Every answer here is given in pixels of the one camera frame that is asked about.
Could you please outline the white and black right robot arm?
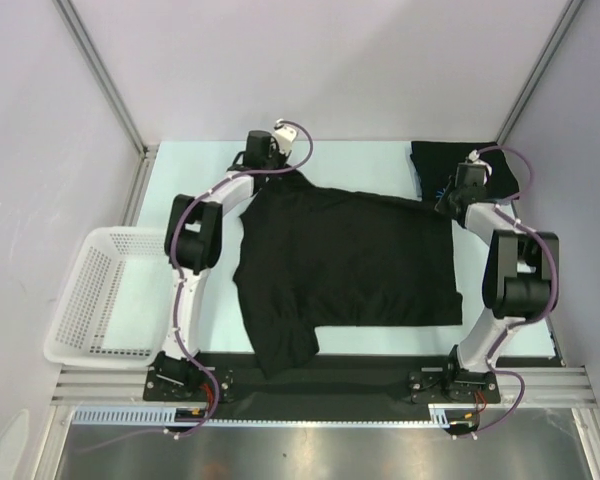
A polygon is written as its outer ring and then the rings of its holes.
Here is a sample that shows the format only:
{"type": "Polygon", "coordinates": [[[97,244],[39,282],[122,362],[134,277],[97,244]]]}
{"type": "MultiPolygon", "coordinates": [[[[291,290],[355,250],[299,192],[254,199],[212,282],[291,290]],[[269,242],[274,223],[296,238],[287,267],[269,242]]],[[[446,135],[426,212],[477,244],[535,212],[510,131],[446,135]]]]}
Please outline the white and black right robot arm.
{"type": "Polygon", "coordinates": [[[483,311],[453,347],[441,376],[441,390],[456,402],[496,388],[496,362],[504,346],[523,327],[545,319],[558,300],[558,237],[531,229],[489,201],[488,180],[486,163],[462,162],[435,206],[489,247],[483,311]]]}

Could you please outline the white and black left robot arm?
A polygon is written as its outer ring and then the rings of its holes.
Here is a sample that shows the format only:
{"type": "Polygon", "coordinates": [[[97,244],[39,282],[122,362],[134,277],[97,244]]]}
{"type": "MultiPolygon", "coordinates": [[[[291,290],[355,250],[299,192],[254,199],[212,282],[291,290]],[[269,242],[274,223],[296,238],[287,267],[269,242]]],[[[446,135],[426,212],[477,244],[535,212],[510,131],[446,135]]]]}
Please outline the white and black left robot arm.
{"type": "Polygon", "coordinates": [[[205,374],[188,359],[194,350],[187,341],[199,319],[208,276],[221,254],[223,217],[252,197],[269,175],[287,168],[297,135],[296,128],[283,123],[272,132],[250,131],[245,148],[216,185],[196,197],[180,194],[172,202],[164,249],[173,272],[173,306],[153,372],[156,383],[179,399],[194,397],[205,382],[205,374]]]}

